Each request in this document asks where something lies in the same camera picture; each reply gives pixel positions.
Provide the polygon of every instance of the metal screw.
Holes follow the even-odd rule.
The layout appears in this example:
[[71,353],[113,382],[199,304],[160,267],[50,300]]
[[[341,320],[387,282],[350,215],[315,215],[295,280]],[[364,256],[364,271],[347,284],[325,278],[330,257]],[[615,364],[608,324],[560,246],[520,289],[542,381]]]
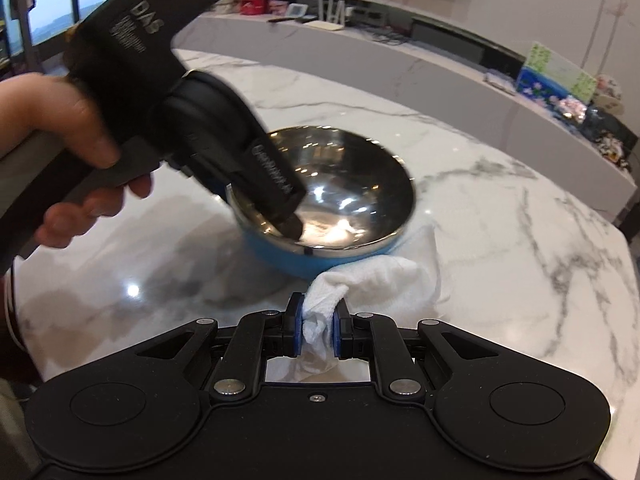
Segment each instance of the metal screw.
[[420,391],[420,383],[413,379],[396,379],[389,385],[389,389],[398,395],[413,395]]
[[244,383],[238,379],[220,379],[213,389],[221,395],[237,395],[244,390]]

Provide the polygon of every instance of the stainless steel bowl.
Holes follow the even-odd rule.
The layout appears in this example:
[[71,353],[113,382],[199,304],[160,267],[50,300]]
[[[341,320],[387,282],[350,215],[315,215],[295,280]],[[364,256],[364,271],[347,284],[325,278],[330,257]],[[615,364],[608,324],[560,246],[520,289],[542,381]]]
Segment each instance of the stainless steel bowl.
[[375,140],[329,126],[284,128],[271,140],[306,185],[296,211],[303,235],[299,242],[283,238],[230,189],[228,201],[245,230],[289,254],[317,258],[351,261],[390,248],[415,205],[414,184],[398,156]]

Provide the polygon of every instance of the human hand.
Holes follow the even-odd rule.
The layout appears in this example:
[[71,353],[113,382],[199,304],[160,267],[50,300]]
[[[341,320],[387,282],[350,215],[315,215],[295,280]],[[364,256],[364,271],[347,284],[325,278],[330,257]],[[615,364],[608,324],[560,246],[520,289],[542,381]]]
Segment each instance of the human hand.
[[[109,168],[120,158],[97,106],[64,78],[31,73],[0,83],[0,156],[33,130],[58,134],[69,150],[96,168]],[[151,193],[151,176],[140,176],[127,185],[145,198]],[[100,216],[119,213],[123,204],[124,186],[97,189],[82,205],[53,205],[45,213],[35,240],[64,248],[74,236],[85,234]]]

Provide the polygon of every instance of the tissue box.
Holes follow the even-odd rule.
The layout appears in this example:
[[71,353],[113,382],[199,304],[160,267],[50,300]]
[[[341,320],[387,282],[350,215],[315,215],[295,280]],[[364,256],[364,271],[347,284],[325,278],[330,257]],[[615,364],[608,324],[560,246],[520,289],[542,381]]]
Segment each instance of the tissue box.
[[241,0],[240,14],[245,16],[256,16],[264,14],[267,8],[267,0]]
[[523,67],[520,71],[516,92],[551,111],[561,100],[570,95],[562,85],[527,67]]

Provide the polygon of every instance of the white cloth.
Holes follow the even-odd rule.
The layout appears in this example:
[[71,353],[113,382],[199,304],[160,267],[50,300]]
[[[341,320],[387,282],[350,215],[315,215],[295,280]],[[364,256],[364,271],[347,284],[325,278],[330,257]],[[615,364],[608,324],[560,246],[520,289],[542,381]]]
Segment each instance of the white cloth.
[[303,350],[272,367],[272,376],[299,382],[337,365],[332,347],[335,306],[344,298],[352,314],[372,312],[415,328],[440,297],[440,266],[433,225],[408,229],[390,255],[334,267],[311,284],[303,303]]

